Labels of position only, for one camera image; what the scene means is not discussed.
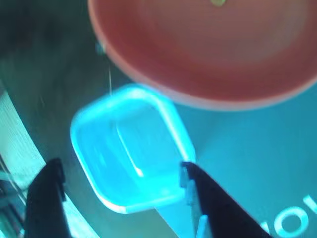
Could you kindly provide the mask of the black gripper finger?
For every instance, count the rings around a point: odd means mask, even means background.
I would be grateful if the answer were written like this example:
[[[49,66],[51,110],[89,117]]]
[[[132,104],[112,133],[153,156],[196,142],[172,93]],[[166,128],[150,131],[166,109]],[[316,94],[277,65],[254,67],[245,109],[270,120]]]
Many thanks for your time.
[[[24,236],[26,238],[72,237],[63,202],[65,175],[61,159],[49,160],[28,186]]]
[[[214,179],[192,162],[180,165],[180,184],[192,209],[197,238],[269,238]]]

